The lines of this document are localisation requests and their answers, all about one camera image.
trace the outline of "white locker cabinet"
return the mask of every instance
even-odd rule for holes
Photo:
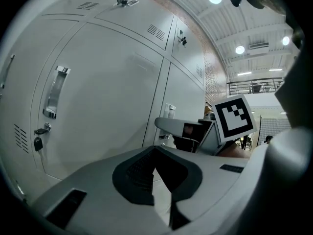
[[[4,152],[25,167],[35,167],[30,139],[33,94],[46,60],[66,32],[77,22],[36,20],[18,38],[3,69],[9,68],[0,99],[0,137]]]
[[[172,63],[170,66],[160,117],[163,117],[166,104],[175,106],[174,119],[197,122],[198,119],[203,118],[204,91]],[[175,148],[172,135],[169,140],[160,140],[159,134],[160,129],[157,129],[154,145],[161,145],[164,143],[166,146]]]
[[[124,34],[83,26],[55,61],[40,109],[33,109],[39,112],[34,129],[52,125],[42,135],[45,172],[64,179],[88,163],[140,148],[162,59]],[[69,74],[58,72],[58,66],[70,69]],[[48,103],[53,84],[60,94]],[[56,118],[43,109],[54,110]]]
[[[174,15],[152,0],[137,1],[133,6],[113,6],[96,18],[125,27],[165,49]]]
[[[187,44],[183,46],[179,39],[186,37]],[[203,50],[201,43],[192,31],[177,19],[175,41],[172,56],[188,69],[204,85]]]
[[[116,0],[57,0],[42,15],[77,15],[86,16],[100,6],[111,7]]]

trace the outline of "person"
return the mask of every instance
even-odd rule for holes
[[[267,137],[265,138],[264,143],[269,144],[269,142],[270,142],[270,140],[271,140],[272,138],[273,138],[273,136],[267,136]]]

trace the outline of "balcony railing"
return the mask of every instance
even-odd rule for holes
[[[282,77],[261,78],[240,82],[229,82],[229,95],[275,92],[284,82]]]

